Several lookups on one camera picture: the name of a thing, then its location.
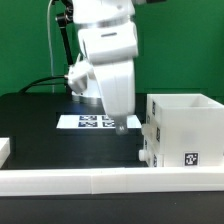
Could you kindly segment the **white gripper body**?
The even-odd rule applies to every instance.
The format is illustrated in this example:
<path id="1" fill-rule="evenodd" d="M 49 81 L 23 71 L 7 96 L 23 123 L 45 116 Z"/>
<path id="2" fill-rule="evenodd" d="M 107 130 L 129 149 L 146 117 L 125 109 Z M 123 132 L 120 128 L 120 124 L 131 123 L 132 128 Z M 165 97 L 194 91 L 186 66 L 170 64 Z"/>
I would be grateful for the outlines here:
<path id="1" fill-rule="evenodd" d="M 135 108 L 134 62 L 138 55 L 137 31 L 133 22 L 82 29 L 80 49 L 93 68 L 105 113 L 127 117 Z"/>

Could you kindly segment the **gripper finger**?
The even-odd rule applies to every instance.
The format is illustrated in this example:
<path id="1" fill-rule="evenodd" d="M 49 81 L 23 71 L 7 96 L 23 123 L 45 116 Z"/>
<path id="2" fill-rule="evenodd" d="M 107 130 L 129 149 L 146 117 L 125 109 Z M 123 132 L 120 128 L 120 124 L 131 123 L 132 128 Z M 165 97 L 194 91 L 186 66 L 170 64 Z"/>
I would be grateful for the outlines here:
<path id="1" fill-rule="evenodd" d="M 125 135 L 128 133 L 127 127 L 127 117 L 126 116 L 118 116 L 114 118 L 115 129 L 118 135 Z"/>

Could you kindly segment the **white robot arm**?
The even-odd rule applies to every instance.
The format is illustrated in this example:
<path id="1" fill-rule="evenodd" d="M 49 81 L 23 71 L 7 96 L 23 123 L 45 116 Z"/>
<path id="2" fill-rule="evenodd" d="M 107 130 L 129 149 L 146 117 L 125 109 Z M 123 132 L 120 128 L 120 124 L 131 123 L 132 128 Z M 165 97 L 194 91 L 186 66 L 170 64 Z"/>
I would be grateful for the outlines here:
<path id="1" fill-rule="evenodd" d="M 128 132 L 127 118 L 135 110 L 135 7 L 163 1 L 72 0 L 80 54 L 69 68 L 68 84 L 77 95 L 99 97 L 119 134 Z"/>

